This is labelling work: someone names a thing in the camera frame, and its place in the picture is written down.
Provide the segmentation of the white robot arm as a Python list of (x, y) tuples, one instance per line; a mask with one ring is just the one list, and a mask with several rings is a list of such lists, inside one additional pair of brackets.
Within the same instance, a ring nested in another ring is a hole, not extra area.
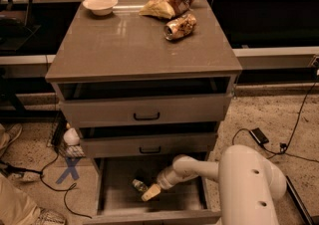
[(216, 225), (279, 225), (274, 202), (284, 196), (286, 178), (275, 164), (245, 145), (228, 147), (218, 162), (176, 156), (142, 200), (197, 177), (218, 183), (221, 217)]

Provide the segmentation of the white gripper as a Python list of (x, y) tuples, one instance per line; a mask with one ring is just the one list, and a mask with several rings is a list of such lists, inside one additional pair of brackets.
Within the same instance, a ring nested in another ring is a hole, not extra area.
[(180, 176), (171, 166), (169, 166), (158, 174), (157, 183), (152, 184), (151, 187), (142, 195), (142, 201), (147, 202), (158, 196), (162, 189), (169, 190), (178, 183), (180, 183)]

